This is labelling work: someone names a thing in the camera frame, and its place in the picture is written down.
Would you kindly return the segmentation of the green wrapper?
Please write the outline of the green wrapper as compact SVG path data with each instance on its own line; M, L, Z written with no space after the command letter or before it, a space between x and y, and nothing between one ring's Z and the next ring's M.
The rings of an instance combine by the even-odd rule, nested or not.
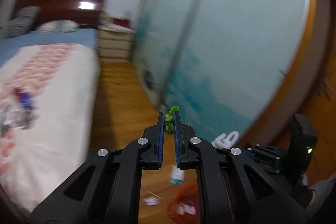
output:
M166 134L174 133L174 114L179 111L178 106L173 106L165 115L164 115L164 132Z

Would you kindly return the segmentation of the green white water bottle label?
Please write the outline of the green white water bottle label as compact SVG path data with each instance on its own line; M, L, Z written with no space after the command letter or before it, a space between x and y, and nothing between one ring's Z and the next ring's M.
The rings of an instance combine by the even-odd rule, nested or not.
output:
M1 110L1 136L3 136L7 130L16 129L18 127L16 117L17 114L12 105L6 105Z

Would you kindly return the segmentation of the red plastic trash basket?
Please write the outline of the red plastic trash basket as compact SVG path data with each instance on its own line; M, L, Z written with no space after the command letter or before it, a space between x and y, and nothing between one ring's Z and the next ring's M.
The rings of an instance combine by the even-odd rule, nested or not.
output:
M167 213L175 223L201 223L198 184L184 185L169 203Z

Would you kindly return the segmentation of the crumpled paper on floor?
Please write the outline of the crumpled paper on floor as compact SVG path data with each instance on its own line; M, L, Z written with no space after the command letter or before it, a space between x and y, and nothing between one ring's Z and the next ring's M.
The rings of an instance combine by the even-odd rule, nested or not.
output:
M146 206L157 206L163 200L164 199L162 197L158 196L157 194L151 191L147 191L146 197L143 198L143 201Z

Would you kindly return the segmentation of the small white blue bottle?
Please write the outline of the small white blue bottle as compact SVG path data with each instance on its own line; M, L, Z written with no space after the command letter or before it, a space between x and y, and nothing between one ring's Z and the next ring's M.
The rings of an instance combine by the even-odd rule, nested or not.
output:
M182 185L184 178L184 170L181 170L177 166L173 165L171 169L170 182L174 185Z

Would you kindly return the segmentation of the white pink leaf-print bedspread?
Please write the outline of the white pink leaf-print bedspread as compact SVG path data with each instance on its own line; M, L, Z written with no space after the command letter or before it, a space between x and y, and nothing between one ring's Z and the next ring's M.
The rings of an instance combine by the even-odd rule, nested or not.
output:
M99 72L75 43L23 47L1 67L1 109L17 105L15 88L33 99L29 126L1 137L1 186L25 215L86 160Z

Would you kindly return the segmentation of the blue crushed Pepsi wrapper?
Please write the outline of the blue crushed Pepsi wrapper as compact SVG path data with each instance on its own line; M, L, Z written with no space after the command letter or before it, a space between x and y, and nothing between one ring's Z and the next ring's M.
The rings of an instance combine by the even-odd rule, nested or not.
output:
M17 98L19 104L24 110L25 120L27 122L35 118L35 108L34 102L30 93L25 91L23 88L14 88L14 94Z

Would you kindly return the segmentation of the floral glass sliding wardrobe door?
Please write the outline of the floral glass sliding wardrobe door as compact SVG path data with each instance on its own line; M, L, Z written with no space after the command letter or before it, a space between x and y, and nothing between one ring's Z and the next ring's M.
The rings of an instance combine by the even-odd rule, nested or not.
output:
M294 60L310 0L146 0L134 65L153 104L212 141L244 135Z

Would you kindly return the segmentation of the light wooden nightstand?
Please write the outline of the light wooden nightstand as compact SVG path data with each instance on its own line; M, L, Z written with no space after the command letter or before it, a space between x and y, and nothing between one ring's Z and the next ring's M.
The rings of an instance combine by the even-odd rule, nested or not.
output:
M128 63L134 32L131 29L110 25L99 25L97 29L97 51L105 62Z

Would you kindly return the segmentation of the blue bed sheet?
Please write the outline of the blue bed sheet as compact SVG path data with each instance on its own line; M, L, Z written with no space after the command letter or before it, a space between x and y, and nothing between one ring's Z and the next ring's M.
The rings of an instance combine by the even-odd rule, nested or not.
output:
M96 48L96 30L93 28L79 28L75 32L53 32L49 34L31 31L15 38L1 39L1 67L14 57L22 47L54 43L76 43L94 50Z

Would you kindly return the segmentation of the white blue flat pillow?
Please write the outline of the white blue flat pillow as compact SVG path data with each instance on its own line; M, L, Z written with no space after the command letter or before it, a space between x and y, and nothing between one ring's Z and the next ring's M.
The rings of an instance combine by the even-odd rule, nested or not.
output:
M79 28L79 24L72 20L54 20L43 23L37 30L41 34L50 34L54 32L75 32Z

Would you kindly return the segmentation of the dark red wooden headboard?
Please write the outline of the dark red wooden headboard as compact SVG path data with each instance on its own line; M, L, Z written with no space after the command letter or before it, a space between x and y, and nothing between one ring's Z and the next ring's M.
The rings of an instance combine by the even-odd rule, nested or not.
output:
M96 29L104 2L105 0L15 0L10 18L14 19L25 7L37 6L39 12L32 30L54 20L72 20L81 28Z

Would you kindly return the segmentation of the grey plaid pillow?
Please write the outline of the grey plaid pillow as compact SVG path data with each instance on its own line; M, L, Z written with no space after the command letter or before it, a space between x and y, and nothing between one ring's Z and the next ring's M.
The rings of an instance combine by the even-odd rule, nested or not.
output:
M15 38L28 33L39 13L39 7L28 6L20 9L13 20L8 21L1 33L1 38Z

